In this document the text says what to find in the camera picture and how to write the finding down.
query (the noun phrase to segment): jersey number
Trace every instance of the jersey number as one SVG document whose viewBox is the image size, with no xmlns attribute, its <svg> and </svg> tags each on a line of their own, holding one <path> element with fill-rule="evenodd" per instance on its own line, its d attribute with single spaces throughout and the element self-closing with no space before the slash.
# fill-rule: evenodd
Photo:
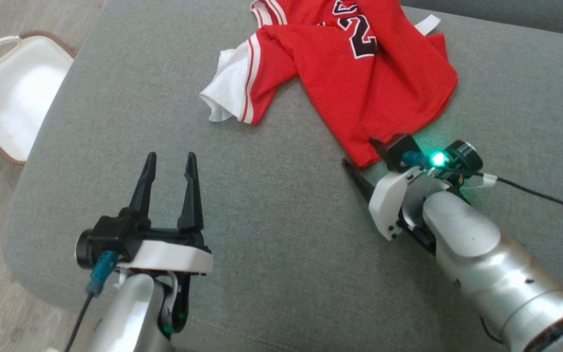
<svg viewBox="0 0 563 352">
<path fill-rule="evenodd" d="M 349 27 L 354 26 L 353 35 L 349 38 L 349 42 L 351 42 L 351 49 L 353 49 L 353 55 L 355 55 L 356 59 L 375 56 L 377 38 L 367 35 L 370 25 L 363 14 L 355 17 L 339 18 L 338 26 L 346 31 L 349 30 Z"/>
<path fill-rule="evenodd" d="M 333 10 L 331 11 L 331 13 L 337 16 L 340 14 L 354 13 L 355 11 L 357 11 L 357 9 L 358 9 L 357 4 L 346 7 L 341 0 L 337 0 L 336 3 L 333 5 Z"/>
</svg>

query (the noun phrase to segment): red shirt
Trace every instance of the red shirt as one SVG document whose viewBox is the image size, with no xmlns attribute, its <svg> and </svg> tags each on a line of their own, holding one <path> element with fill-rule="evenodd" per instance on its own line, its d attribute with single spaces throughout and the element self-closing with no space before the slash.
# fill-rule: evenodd
<svg viewBox="0 0 563 352">
<path fill-rule="evenodd" d="M 425 38 L 397 0 L 256 0 L 251 9 L 260 29 L 225 62 L 221 54 L 201 93 L 211 120 L 259 123 L 277 87 L 298 74 L 338 142 L 366 167 L 380 160 L 371 137 L 418 132 L 455 89 L 444 35 Z"/>
</svg>

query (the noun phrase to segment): gray couch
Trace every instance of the gray couch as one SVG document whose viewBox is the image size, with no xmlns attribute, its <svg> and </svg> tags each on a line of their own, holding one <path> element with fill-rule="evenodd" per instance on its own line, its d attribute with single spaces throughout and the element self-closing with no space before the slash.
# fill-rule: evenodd
<svg viewBox="0 0 563 352">
<path fill-rule="evenodd" d="M 158 154 L 150 215 L 175 224 L 183 167 L 199 161 L 214 272 L 195 278 L 174 344 L 194 351 L 501 351 L 411 238 L 387 242 L 340 167 L 344 151 L 298 80 L 261 125 L 209 122 L 197 94 L 219 50 L 256 29 L 250 2 L 110 1 L 56 96 L 18 183 L 6 261 L 29 291 L 78 311 L 80 232 L 129 202 Z M 412 22 L 429 11 L 405 8 Z M 563 199 L 563 34 L 442 18 L 459 84 L 425 150 L 473 143 L 485 170 Z M 375 182 L 380 163 L 366 170 Z M 499 185 L 473 205 L 563 282 L 563 208 Z M 99 315 L 114 294 L 91 305 Z"/>
<path fill-rule="evenodd" d="M 563 0 L 401 0 L 401 4 L 563 33 Z"/>
</svg>

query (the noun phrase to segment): laundry basket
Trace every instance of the laundry basket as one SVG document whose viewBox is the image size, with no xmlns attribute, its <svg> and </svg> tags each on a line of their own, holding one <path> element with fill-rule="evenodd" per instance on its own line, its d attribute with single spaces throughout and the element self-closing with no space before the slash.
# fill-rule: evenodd
<svg viewBox="0 0 563 352">
<path fill-rule="evenodd" d="M 24 165 L 75 53 L 51 33 L 0 38 L 16 46 L 0 58 L 0 153 Z"/>
</svg>

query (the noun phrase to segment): white tag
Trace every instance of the white tag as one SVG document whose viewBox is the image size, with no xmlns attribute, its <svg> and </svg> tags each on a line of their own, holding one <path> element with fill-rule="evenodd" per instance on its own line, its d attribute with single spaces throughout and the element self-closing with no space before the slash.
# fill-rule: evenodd
<svg viewBox="0 0 563 352">
<path fill-rule="evenodd" d="M 440 23 L 440 18 L 431 14 L 414 27 L 418 29 L 420 34 L 426 36 L 429 32 L 433 31 L 433 29 L 436 28 L 436 26 L 438 26 L 438 23 Z"/>
<path fill-rule="evenodd" d="M 472 186 L 472 187 L 460 187 L 461 189 L 487 189 L 489 187 L 493 187 L 497 184 L 498 176 L 492 174 L 483 174 L 482 183 L 480 185 Z"/>
</svg>

